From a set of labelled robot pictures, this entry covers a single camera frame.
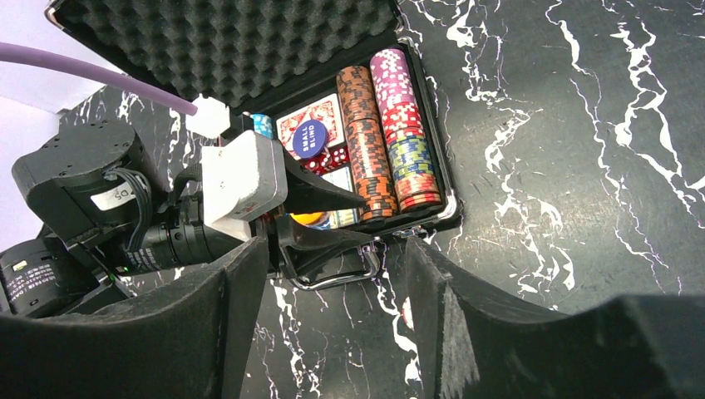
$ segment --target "stack of poker chips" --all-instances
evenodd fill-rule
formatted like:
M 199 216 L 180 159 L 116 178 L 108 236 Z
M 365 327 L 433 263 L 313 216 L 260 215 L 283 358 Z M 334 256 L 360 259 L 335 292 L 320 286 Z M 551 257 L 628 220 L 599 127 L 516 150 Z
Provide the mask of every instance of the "stack of poker chips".
M 255 133 L 259 133 L 268 139 L 274 139 L 274 126 L 272 125 L 272 118 L 263 114 L 252 114 L 250 117 L 254 123 Z
M 397 49 L 382 50 L 372 58 L 370 68 L 400 210 L 408 212 L 441 204 L 404 53 Z
M 336 83 L 352 179 L 357 193 L 367 201 L 359 219 L 365 223 L 390 218 L 397 214 L 398 206 L 370 71 L 364 66 L 349 66 L 338 73 Z

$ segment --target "yellow chip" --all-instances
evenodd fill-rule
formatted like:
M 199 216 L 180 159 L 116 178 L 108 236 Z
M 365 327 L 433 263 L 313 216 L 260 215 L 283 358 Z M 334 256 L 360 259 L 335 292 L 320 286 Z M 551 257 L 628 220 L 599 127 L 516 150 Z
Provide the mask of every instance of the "yellow chip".
M 291 218 L 296 220 L 299 224 L 310 226 L 311 224 L 318 223 L 323 218 L 323 212 L 316 212 L 315 214 L 291 214 Z

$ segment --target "label sticker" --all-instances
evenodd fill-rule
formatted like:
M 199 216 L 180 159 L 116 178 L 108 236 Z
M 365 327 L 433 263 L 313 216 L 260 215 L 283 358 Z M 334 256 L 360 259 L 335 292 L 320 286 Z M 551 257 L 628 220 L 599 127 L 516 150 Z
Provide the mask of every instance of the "label sticker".
M 91 200 L 100 210 L 110 210 L 122 206 L 135 198 L 132 187 L 125 182 L 105 193 L 91 195 Z
M 22 295 L 31 292 L 40 285 L 56 284 L 56 280 L 57 276 L 49 264 L 25 270 L 22 274 L 7 282 L 6 288 L 10 302 L 17 301 Z
M 137 252 L 126 252 L 126 254 L 132 266 L 140 270 L 150 272 L 161 269 L 151 248 L 140 249 Z

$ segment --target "camera lens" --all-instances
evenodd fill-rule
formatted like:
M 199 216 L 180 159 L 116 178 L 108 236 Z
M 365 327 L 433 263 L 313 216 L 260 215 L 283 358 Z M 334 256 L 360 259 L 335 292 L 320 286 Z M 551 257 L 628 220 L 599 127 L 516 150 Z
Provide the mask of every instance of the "camera lens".
M 118 274 L 132 275 L 191 264 L 210 263 L 242 244 L 204 225 L 203 196 L 181 198 L 162 214 L 155 216 L 139 251 L 127 252 L 122 243 L 111 257 Z
M 0 283 L 13 314 L 51 316 L 98 287 L 60 239 L 33 239 L 0 254 Z

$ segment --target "black foam wall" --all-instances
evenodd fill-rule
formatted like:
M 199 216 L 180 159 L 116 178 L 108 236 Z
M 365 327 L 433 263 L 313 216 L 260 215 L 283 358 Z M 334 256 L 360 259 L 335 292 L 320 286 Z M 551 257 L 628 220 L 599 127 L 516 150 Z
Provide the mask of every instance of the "black foam wall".
M 231 107 L 397 22 L 390 0 L 66 0 L 57 19 L 128 74 Z

